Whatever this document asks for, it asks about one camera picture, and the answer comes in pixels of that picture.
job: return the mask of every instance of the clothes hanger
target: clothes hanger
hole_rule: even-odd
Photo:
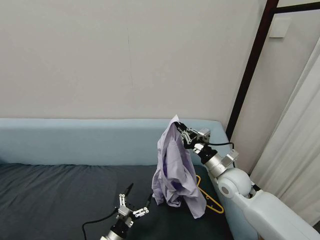
[[[215,211],[216,213],[218,214],[223,214],[225,212],[225,209],[223,206],[221,206],[216,200],[214,200],[208,193],[206,193],[201,187],[199,187],[199,184],[200,184],[200,181],[201,181],[201,177],[199,175],[196,175],[196,178],[198,179],[197,180],[197,187],[199,188],[199,190],[205,195],[205,199],[206,200],[211,200],[212,202],[214,202],[216,205],[218,205],[218,207],[221,209],[221,210],[217,210],[215,209],[212,205],[206,205],[206,207],[208,209],[211,209],[212,211]]]

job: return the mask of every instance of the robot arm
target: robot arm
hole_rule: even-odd
[[[124,193],[119,194],[117,222],[110,228],[108,235],[102,236],[100,240],[124,240],[134,221],[149,213],[148,207],[151,203],[152,194],[148,197],[145,206],[140,209],[135,209],[134,206],[127,202],[127,196],[133,185],[132,183]]]
[[[237,159],[233,149],[225,157],[211,149],[210,130],[196,131],[175,122],[183,145],[192,149],[210,174],[220,192],[243,211],[246,220],[265,240],[320,240],[320,235],[307,222],[271,193],[261,190],[246,172],[229,166]]]

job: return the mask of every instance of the lavender shirt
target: lavender shirt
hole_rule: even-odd
[[[181,197],[188,205],[193,217],[200,218],[206,209],[206,200],[196,183],[196,172],[190,153],[184,148],[182,138],[174,122],[176,115],[157,143],[158,164],[152,178],[153,197],[157,205],[164,202],[180,207]]]

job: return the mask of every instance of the white wall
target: white wall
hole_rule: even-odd
[[[279,6],[310,2],[280,0]],[[285,38],[267,38],[232,136],[238,166],[247,172],[262,154],[320,36],[320,10],[276,17],[292,22]]]
[[[296,4],[304,0],[283,0]],[[226,127],[266,0],[0,1],[0,117],[182,118]],[[249,170],[320,33],[268,39],[233,140]]]

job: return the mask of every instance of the wall switch plate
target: wall switch plate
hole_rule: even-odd
[[[284,38],[291,21],[292,19],[290,17],[275,17],[271,25],[269,38]]]

